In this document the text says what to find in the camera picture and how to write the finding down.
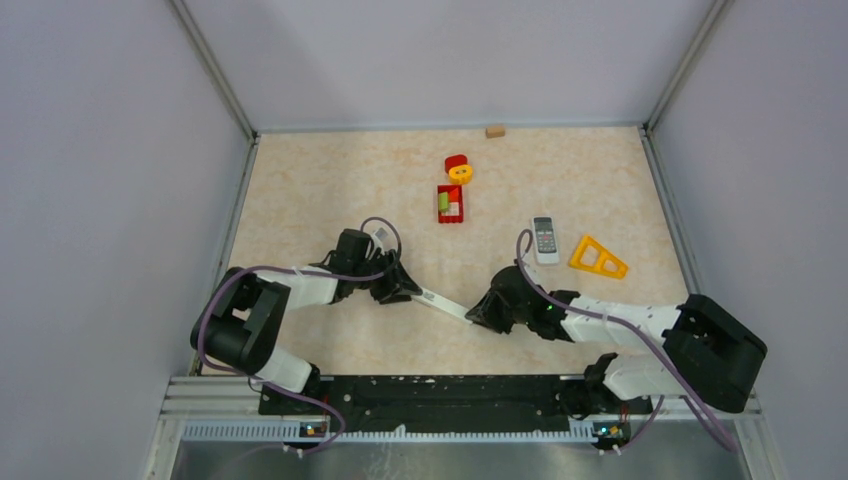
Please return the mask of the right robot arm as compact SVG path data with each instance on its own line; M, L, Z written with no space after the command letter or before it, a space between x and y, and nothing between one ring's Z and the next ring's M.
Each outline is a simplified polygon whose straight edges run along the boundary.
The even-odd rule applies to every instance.
M465 317L496 333L523 325L545 340L626 348L584 372L587 400L600 412L666 395L740 413L768 354L763 340L708 296L665 306L607 302L573 290L545 292L517 266L499 271Z

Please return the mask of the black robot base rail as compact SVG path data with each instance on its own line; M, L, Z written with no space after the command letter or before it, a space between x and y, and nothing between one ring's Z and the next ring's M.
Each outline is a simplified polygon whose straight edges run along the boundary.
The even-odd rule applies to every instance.
M323 377L296 400L263 387L265 416L341 415L348 433L564 432L594 415L649 414L653 403L622 401L599 383L560 375Z

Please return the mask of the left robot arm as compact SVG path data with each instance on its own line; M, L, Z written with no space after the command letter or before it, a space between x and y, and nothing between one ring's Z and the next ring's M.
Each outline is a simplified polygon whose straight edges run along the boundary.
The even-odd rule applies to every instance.
M384 249L361 230L345 229L319 263L229 269L195 323L190 345L205 361L283 388L283 401L308 413L320 401L320 371L278 345L283 318L301 308L338 303L357 290L368 291L381 305L423 292L402 266L399 250Z

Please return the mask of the white remote control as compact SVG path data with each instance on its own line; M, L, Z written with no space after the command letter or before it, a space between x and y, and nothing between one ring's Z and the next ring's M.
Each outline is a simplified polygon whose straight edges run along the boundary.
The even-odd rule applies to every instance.
M558 264L560 249L553 219L550 216L535 216L531 224L536 262L539 265Z

